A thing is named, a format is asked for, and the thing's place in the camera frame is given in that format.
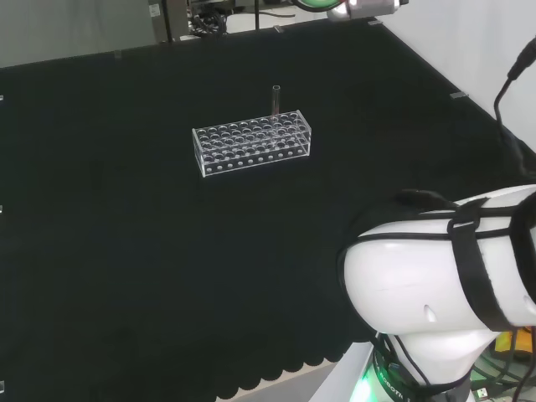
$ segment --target metal rod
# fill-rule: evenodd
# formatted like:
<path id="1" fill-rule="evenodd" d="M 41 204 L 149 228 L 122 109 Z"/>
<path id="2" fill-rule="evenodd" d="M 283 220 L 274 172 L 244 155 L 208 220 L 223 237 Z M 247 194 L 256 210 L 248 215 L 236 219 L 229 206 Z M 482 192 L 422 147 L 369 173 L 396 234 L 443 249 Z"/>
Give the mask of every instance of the metal rod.
<path id="1" fill-rule="evenodd" d="M 259 0 L 255 0 L 255 31 L 259 32 Z"/>
<path id="2" fill-rule="evenodd" d="M 274 85 L 271 89 L 271 115 L 279 115 L 279 99 L 280 99 L 281 87 Z"/>

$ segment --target white wall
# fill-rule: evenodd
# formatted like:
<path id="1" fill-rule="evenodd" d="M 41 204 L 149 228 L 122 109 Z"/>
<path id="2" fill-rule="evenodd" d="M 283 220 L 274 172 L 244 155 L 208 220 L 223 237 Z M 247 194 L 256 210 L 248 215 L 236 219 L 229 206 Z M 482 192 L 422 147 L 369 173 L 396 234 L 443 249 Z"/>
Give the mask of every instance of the white wall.
<path id="1" fill-rule="evenodd" d="M 507 72 L 536 35 L 536 0 L 410 0 L 384 24 L 492 116 Z M 536 150 L 536 64 L 501 103 L 505 125 Z"/>
<path id="2" fill-rule="evenodd" d="M 155 43 L 147 0 L 0 0 L 0 68 Z"/>

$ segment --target yellow object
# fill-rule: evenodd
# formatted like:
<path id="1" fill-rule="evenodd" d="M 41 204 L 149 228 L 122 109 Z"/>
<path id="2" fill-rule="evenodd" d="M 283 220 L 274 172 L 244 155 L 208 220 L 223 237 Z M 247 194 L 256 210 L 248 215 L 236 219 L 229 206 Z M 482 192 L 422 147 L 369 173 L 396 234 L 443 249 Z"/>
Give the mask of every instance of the yellow object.
<path id="1" fill-rule="evenodd" d="M 512 332 L 503 332 L 495 340 L 495 352 L 508 352 L 510 342 L 512 341 Z M 530 338 L 530 329 L 519 329 L 518 339 L 516 340 L 515 349 L 517 352 L 532 353 L 532 340 Z"/>

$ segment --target black table surface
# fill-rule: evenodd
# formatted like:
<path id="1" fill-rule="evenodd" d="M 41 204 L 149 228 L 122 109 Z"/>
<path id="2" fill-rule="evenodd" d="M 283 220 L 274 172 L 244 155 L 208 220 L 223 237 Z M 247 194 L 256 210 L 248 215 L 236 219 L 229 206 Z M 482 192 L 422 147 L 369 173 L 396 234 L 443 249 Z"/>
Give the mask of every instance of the black table surface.
<path id="1" fill-rule="evenodd" d="M 367 22 L 0 71 L 4 400 L 214 401 L 336 361 L 368 336 L 335 275 L 354 216 L 523 183 L 493 119 Z M 201 178 L 192 128 L 268 115 L 273 85 L 311 156 Z"/>

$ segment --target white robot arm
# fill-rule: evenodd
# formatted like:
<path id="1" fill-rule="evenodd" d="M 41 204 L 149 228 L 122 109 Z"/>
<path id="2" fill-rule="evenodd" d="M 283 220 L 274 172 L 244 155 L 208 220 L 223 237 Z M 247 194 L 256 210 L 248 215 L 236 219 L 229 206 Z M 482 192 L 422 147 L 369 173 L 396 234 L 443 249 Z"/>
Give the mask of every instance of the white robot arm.
<path id="1" fill-rule="evenodd" d="M 451 386 L 447 399 L 460 402 L 472 400 L 465 380 L 499 332 L 536 325 L 536 185 L 456 205 L 361 234 L 340 275 L 357 314 L 389 334 L 396 363 L 419 384 L 446 384 L 437 395 Z M 375 354 L 377 400 L 413 399 L 399 390 L 404 374 Z"/>

